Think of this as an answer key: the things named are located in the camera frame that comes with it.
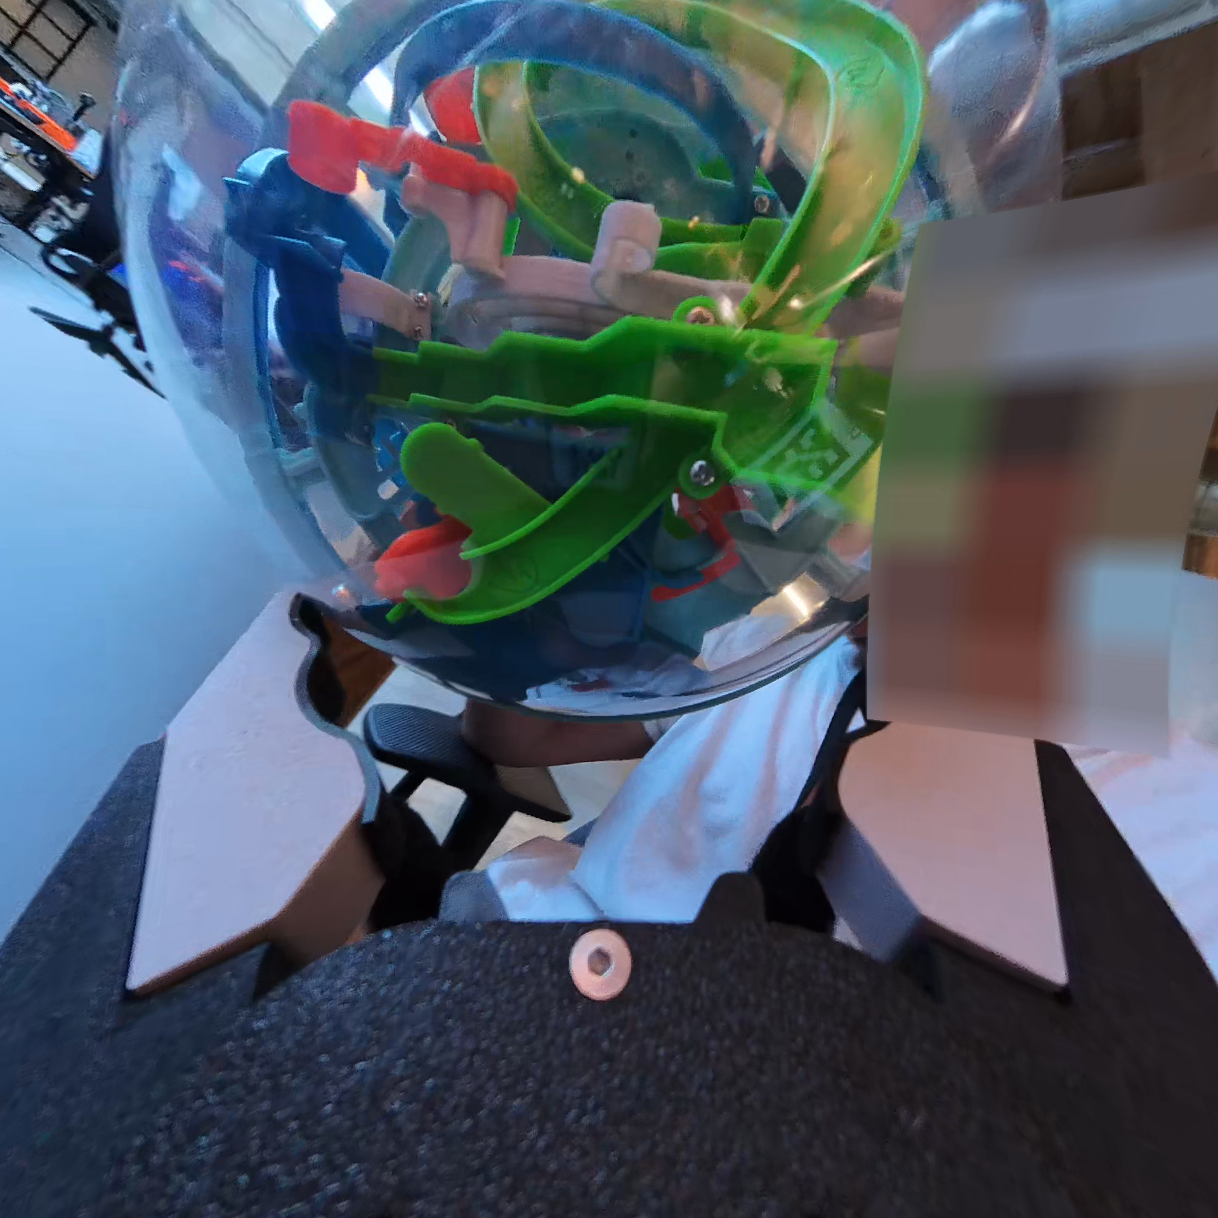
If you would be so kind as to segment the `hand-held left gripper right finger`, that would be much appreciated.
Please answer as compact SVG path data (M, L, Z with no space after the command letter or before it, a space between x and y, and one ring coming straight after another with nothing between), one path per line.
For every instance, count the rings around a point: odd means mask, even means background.
M820 882L851 942L894 964L954 947L1043 992L1067 988L1030 739L890 724L855 741Z

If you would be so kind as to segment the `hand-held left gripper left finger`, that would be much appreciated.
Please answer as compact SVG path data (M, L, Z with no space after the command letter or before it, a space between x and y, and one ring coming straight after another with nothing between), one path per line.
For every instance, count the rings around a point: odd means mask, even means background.
M368 928L383 785L312 705L321 631L282 592L163 737L126 990L163 992L260 945L308 966Z

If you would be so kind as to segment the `clear maze ball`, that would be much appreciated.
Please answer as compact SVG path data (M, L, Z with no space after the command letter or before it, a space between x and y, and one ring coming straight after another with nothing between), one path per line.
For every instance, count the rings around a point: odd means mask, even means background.
M491 705L632 720L866 611L933 222L1056 194L1048 2L128 2L135 313L305 590Z

